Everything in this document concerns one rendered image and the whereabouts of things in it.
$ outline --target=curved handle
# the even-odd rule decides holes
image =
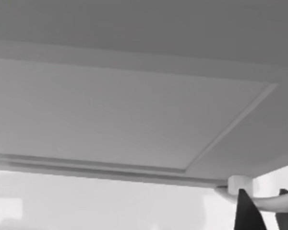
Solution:
[[[216,193],[226,200],[236,203],[238,196],[228,193],[227,186],[218,186],[214,189]],[[288,213],[288,194],[272,197],[251,197],[258,210],[266,212]]]

